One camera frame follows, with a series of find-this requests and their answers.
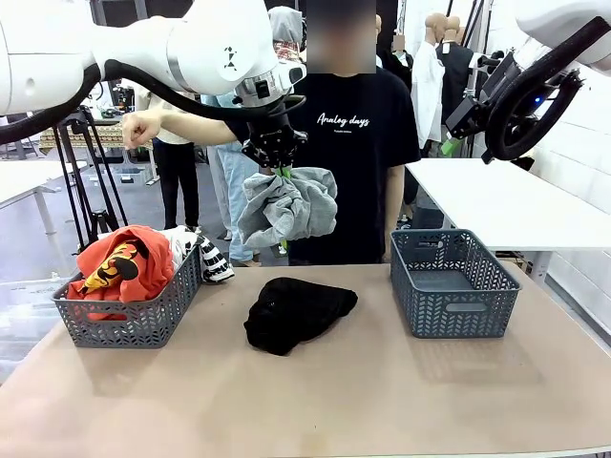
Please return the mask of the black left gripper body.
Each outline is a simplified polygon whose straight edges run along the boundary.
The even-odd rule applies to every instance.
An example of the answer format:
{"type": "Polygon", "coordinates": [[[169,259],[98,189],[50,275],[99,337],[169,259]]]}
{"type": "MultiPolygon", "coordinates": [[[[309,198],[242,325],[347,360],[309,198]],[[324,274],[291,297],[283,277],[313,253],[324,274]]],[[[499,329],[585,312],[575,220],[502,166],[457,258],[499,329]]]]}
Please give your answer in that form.
{"type": "Polygon", "coordinates": [[[290,167],[298,149],[308,141],[307,133],[292,127],[287,114],[290,110],[292,107],[280,105],[267,116],[249,121],[242,153],[263,168],[290,167]]]}

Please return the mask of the person's right hand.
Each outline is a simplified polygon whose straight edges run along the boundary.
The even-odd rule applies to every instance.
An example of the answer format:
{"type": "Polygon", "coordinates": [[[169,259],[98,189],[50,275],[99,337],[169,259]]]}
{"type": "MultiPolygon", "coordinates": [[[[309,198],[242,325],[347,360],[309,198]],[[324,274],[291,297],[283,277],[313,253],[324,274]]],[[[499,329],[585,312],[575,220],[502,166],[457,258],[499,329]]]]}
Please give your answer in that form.
{"type": "Polygon", "coordinates": [[[161,111],[145,110],[125,114],[121,118],[123,145],[128,150],[143,146],[161,129],[161,111]]]}

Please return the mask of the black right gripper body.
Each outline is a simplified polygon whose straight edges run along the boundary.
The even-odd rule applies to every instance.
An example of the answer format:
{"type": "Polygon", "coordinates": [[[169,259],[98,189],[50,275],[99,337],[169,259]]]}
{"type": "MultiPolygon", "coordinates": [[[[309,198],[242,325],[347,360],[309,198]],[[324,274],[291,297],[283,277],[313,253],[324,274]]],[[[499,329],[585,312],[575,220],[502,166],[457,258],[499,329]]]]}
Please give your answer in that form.
{"type": "Polygon", "coordinates": [[[509,84],[521,74],[514,52],[494,59],[481,54],[475,61],[476,86],[473,94],[467,94],[457,108],[448,116],[446,127],[451,137],[463,139],[486,130],[492,109],[509,84]]]}

